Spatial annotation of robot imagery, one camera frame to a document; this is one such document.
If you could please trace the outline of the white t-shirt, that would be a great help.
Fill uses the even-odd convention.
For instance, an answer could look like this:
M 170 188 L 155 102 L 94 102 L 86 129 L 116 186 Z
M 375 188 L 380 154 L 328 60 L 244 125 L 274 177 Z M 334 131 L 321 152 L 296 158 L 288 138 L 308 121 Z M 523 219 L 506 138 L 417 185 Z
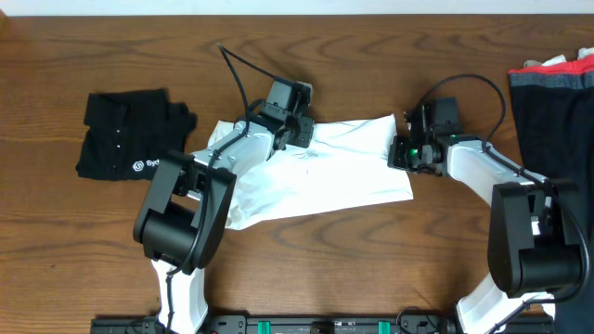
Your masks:
M 395 134 L 392 114 L 317 124 L 308 148 L 288 146 L 239 178 L 226 228 L 413 199 L 407 174 L 387 166 Z

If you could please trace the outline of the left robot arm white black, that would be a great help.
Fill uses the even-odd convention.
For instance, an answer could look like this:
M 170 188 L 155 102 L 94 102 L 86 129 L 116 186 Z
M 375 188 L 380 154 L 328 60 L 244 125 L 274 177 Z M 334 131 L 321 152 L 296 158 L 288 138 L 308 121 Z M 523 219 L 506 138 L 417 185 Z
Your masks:
M 314 121 L 289 116 L 238 121 L 207 148 L 160 159 L 136 217 L 133 237 L 159 279 L 156 333 L 196 333 L 208 315 L 205 268 L 226 228 L 238 180 L 277 151 L 309 146 Z

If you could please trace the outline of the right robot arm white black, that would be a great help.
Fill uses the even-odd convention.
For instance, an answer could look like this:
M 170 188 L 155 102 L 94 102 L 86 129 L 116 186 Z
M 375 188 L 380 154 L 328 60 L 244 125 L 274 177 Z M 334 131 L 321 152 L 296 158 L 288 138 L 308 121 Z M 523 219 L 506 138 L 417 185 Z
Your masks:
M 579 298 L 591 274 L 577 187 L 525 170 L 475 136 L 394 137 L 391 168 L 452 178 L 490 207 L 489 272 L 436 322 L 439 333 L 502 333 L 535 304 Z

